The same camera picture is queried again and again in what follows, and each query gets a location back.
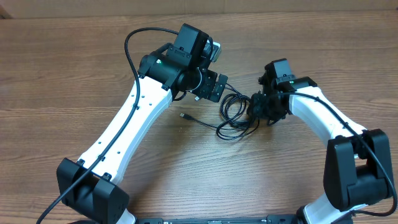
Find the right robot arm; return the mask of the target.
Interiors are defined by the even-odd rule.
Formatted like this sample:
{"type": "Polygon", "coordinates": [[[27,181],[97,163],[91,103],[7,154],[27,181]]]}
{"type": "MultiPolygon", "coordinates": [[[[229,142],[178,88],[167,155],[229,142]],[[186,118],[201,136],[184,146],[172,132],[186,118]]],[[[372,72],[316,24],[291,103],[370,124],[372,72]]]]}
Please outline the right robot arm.
{"type": "Polygon", "coordinates": [[[352,223],[357,214],[387,217],[397,209],[389,138],[345,116],[309,77],[296,77],[283,58],[264,67],[262,90],[248,114],[271,126],[288,114],[300,118],[326,147],[324,193],[294,215],[269,215],[267,223],[352,223]]]}

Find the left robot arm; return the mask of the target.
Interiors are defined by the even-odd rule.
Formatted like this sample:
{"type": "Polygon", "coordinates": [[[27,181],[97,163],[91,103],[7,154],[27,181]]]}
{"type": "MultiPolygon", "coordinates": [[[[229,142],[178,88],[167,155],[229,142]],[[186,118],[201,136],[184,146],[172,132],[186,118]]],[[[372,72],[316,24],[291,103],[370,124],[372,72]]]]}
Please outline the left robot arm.
{"type": "Polygon", "coordinates": [[[132,90],[99,139],[77,161],[66,158],[57,168],[60,201],[87,223],[134,223],[129,195],[119,185],[149,128],[187,93],[213,102],[221,98],[227,77],[209,69],[221,45],[188,24],[175,36],[133,68],[132,90]]]}

